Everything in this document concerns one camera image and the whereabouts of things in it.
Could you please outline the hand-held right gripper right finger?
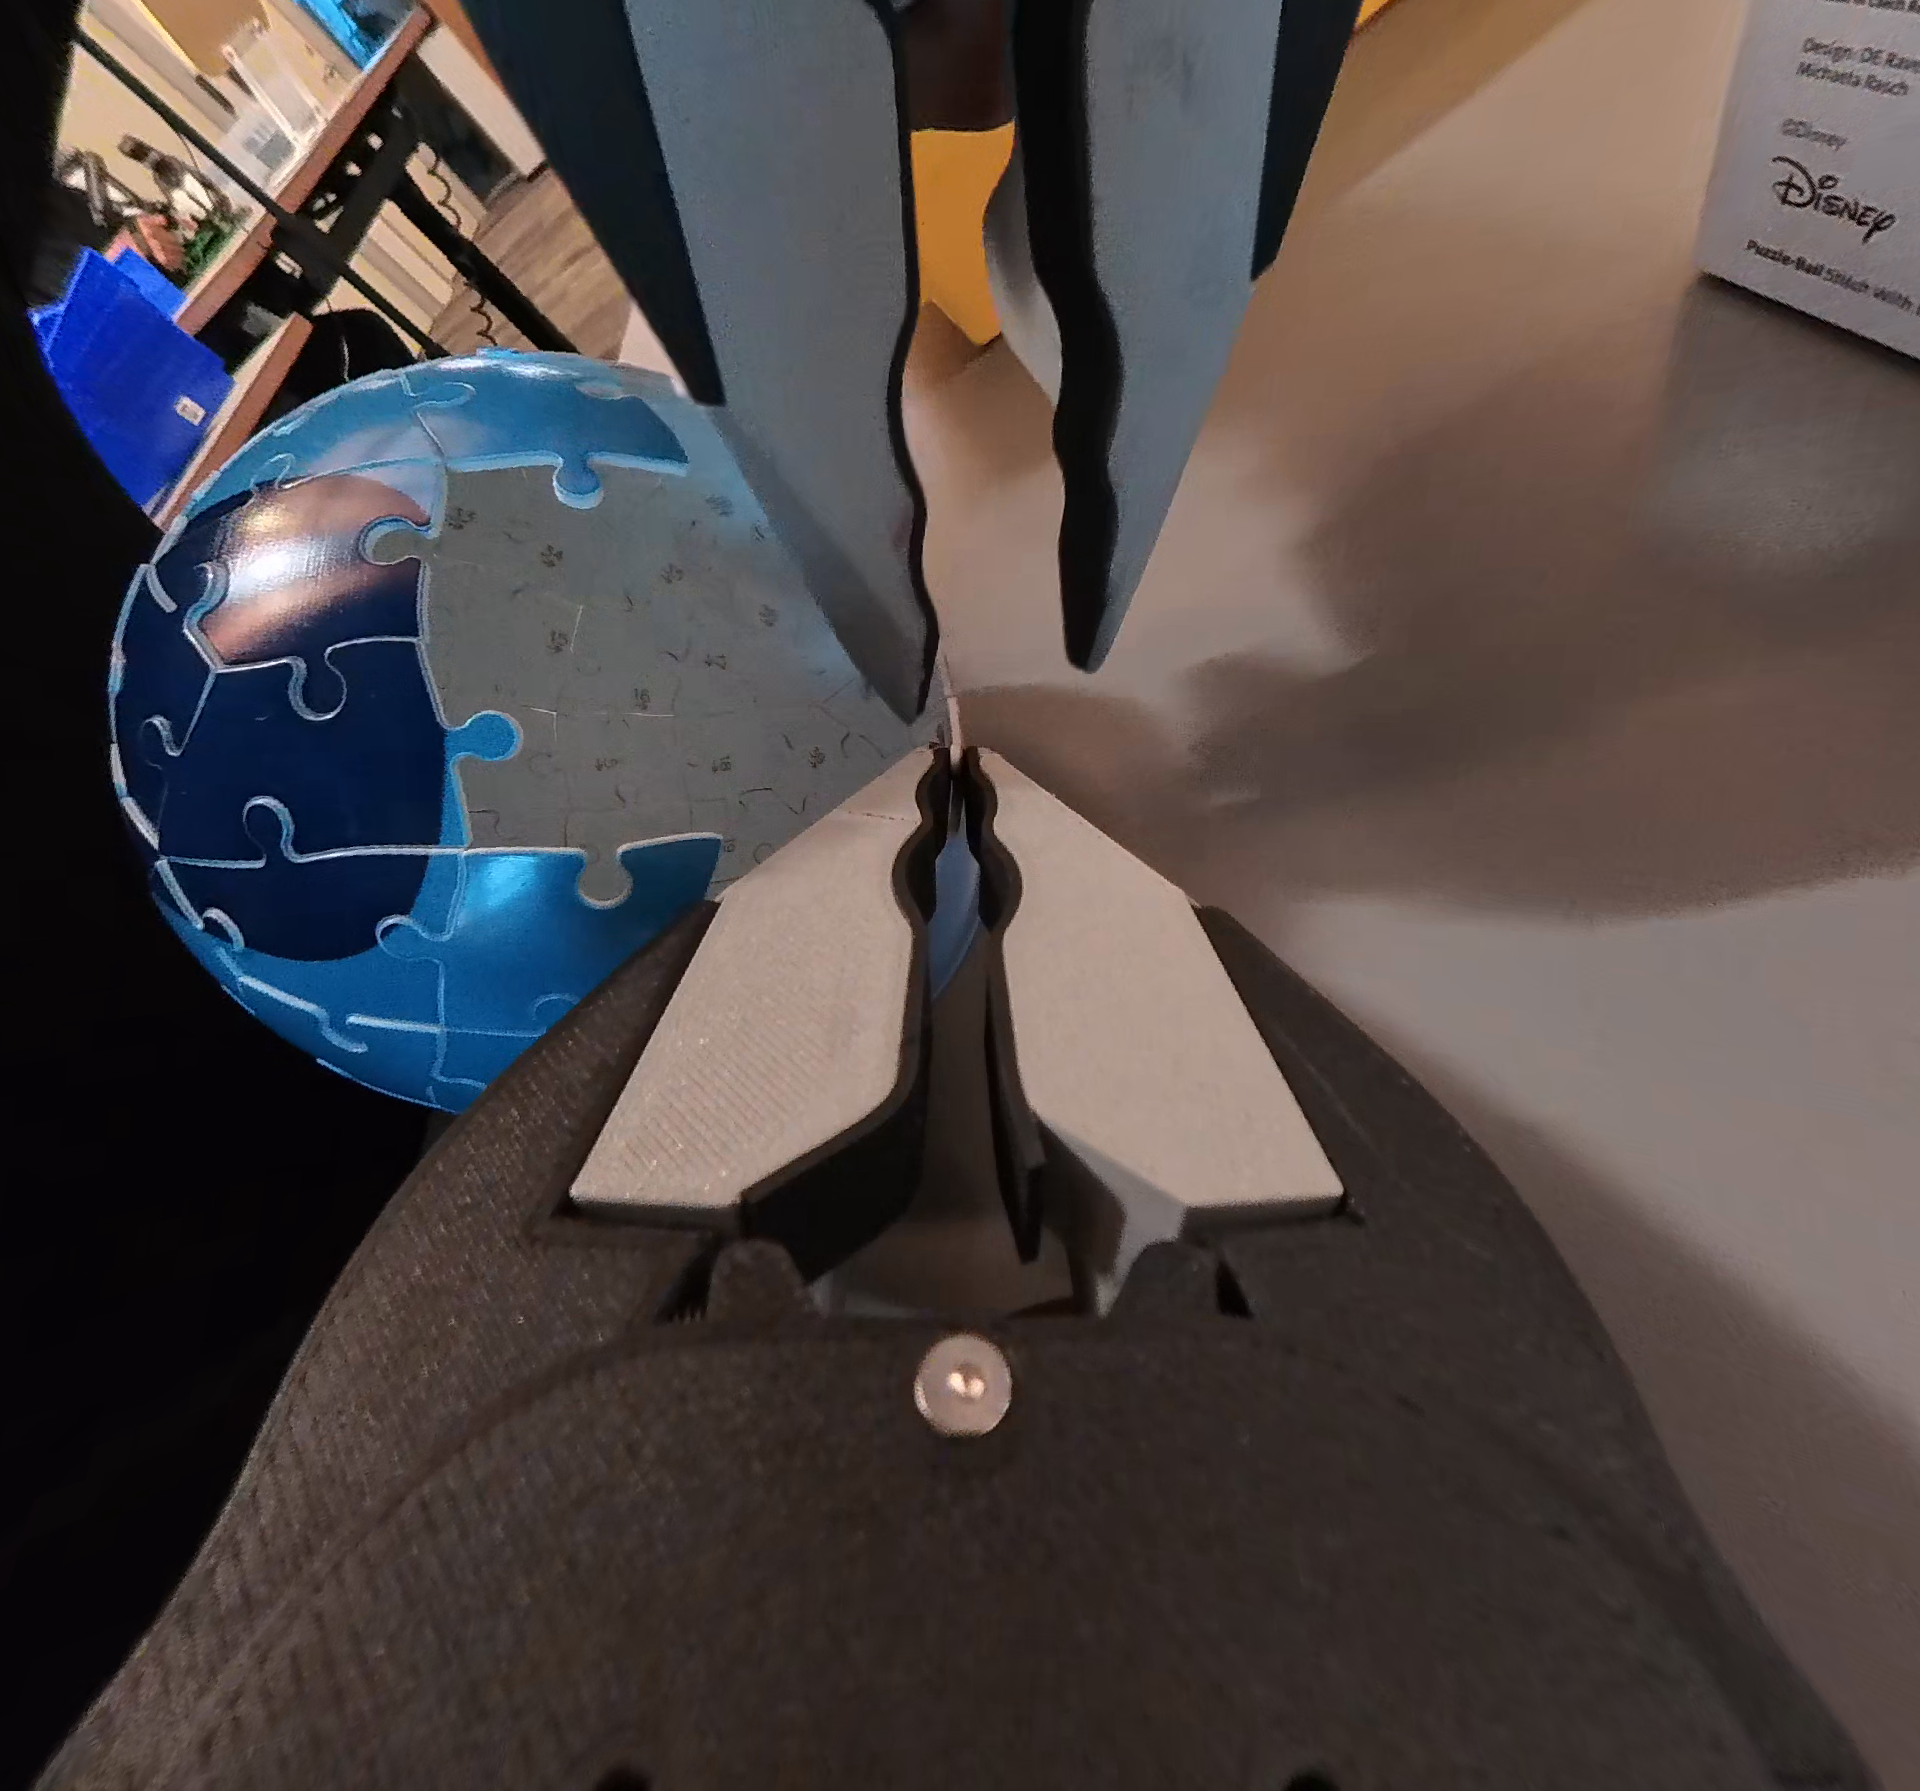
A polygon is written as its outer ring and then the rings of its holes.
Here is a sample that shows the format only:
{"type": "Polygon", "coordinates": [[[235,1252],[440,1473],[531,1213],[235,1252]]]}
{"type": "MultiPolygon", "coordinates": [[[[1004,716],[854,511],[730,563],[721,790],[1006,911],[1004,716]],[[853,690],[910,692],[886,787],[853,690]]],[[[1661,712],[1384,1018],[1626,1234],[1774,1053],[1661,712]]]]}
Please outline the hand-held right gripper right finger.
{"type": "Polygon", "coordinates": [[[1004,754],[970,747],[958,782],[1021,1261],[1053,1238],[1079,1305],[1113,1313],[1148,1249],[1337,1213],[1343,1180],[1189,893],[1004,754]]]}

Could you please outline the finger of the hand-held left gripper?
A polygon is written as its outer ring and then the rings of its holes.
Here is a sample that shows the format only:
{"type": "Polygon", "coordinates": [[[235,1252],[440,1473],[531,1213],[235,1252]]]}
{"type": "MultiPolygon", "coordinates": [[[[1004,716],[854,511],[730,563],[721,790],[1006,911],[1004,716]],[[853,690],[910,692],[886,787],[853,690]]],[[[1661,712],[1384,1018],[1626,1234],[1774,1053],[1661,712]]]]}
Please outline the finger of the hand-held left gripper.
{"type": "Polygon", "coordinates": [[[1116,645],[1251,300],[1280,14],[1282,0],[1012,0],[1079,669],[1116,645]]]}
{"type": "Polygon", "coordinates": [[[902,371],[920,313],[893,0],[620,0],[719,431],[843,650],[925,712],[941,620],[902,371]]]}

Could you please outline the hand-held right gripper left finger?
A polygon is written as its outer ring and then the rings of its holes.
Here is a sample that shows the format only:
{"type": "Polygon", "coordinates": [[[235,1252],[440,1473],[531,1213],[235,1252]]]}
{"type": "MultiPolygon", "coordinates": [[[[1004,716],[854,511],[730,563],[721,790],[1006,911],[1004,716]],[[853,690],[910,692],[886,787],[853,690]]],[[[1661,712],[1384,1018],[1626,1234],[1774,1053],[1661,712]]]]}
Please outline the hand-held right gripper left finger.
{"type": "Polygon", "coordinates": [[[708,1234],[879,1234],[905,1213],[948,787],[948,751],[918,747],[719,894],[575,1211],[708,1234]]]}

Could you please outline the blue puzzle ball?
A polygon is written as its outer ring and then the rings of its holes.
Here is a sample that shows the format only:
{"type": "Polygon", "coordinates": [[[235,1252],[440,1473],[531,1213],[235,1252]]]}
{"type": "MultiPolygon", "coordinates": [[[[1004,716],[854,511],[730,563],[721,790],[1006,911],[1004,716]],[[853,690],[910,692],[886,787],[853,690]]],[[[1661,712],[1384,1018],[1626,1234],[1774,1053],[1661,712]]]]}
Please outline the blue puzzle ball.
{"type": "Polygon", "coordinates": [[[308,1058],[449,1112],[934,741],[704,405],[507,349],[249,437],[133,578],[109,692],[186,952],[308,1058]]]}

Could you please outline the white blue puzzle box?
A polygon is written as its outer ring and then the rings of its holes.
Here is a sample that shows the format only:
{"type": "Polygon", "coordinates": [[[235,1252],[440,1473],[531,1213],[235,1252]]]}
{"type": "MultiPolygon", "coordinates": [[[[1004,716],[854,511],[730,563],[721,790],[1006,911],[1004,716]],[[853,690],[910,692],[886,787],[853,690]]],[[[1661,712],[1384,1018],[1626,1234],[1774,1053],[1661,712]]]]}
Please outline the white blue puzzle box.
{"type": "Polygon", "coordinates": [[[1916,0],[1749,0],[1695,267],[1916,358],[1916,0]]]}

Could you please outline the wooden edged table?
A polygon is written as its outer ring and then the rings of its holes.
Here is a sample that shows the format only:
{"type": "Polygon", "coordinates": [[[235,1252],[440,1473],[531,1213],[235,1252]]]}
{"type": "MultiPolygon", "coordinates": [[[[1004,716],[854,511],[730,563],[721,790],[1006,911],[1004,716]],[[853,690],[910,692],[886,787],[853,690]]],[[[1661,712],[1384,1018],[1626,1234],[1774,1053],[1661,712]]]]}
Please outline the wooden edged table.
{"type": "Polygon", "coordinates": [[[145,504],[159,531],[287,410],[280,393],[301,371],[314,378],[308,393],[322,393],[351,378],[356,343],[380,349],[388,370],[461,355],[430,328],[461,296],[476,349],[577,349],[485,251],[485,237],[465,233],[433,197],[445,154],[419,111],[430,96],[423,43],[435,27],[440,19],[415,6],[272,190],[227,148],[184,133],[252,210],[184,290],[177,326],[211,349],[238,349],[238,362],[181,479],[145,504]]]}

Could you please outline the blue plastic bin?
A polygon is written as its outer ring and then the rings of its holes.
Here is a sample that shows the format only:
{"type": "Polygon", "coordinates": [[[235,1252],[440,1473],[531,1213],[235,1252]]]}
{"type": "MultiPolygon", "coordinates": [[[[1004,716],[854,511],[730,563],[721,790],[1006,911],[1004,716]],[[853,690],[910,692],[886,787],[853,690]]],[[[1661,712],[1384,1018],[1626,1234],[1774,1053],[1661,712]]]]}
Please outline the blue plastic bin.
{"type": "Polygon", "coordinates": [[[114,483],[163,498],[227,404],[235,378],[177,322],[181,290],[133,257],[79,249],[54,301],[29,313],[40,362],[114,483]]]}

